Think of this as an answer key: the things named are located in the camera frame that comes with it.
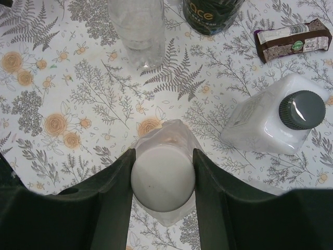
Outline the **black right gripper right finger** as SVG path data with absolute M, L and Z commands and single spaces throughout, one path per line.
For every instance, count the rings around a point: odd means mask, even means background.
M 202 249 L 332 249 L 332 190 L 261 191 L 193 151 Z

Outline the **clear bottle with label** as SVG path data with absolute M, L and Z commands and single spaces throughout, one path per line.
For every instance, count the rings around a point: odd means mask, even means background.
M 132 145 L 135 149 L 136 159 L 144 151 L 159 145 L 171 145 L 184 152 L 193 164 L 193 151 L 200 149 L 200 143 L 189 130 L 189 128 L 179 119 L 170 120 L 163 123 L 161 128 L 154 129 L 140 138 Z M 139 206 L 148 214 L 155 218 L 161 225 L 170 227 L 188 215 L 195 207 L 195 191 L 190 199 L 180 208 L 171 212 L 156 212 L 142 205 L 135 197 Z

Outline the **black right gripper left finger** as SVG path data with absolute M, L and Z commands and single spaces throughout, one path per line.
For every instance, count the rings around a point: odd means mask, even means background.
M 134 149 L 57 195 L 28 190 L 1 158 L 1 249 L 125 249 Z

